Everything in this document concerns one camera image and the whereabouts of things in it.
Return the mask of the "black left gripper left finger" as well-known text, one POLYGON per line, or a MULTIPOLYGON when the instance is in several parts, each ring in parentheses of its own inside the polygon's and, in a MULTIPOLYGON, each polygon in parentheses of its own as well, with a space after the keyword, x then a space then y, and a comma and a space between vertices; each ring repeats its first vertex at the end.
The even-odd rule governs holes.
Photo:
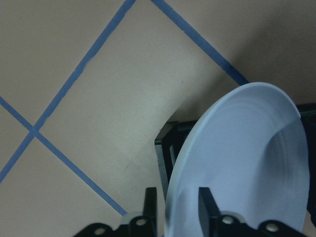
POLYGON ((157 216, 158 216, 158 203, 157 203, 157 189, 155 187, 146 188, 145 199, 143 206, 143 219, 145 220, 144 226, 149 237, 157 237, 157 216))

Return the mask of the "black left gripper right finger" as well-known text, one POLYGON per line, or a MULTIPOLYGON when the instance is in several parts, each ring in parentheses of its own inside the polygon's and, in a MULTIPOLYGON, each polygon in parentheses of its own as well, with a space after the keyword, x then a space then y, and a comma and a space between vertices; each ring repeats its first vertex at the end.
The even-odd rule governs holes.
POLYGON ((198 218, 203 237, 232 237, 237 229, 237 219, 219 210, 208 187, 198 189, 198 218))

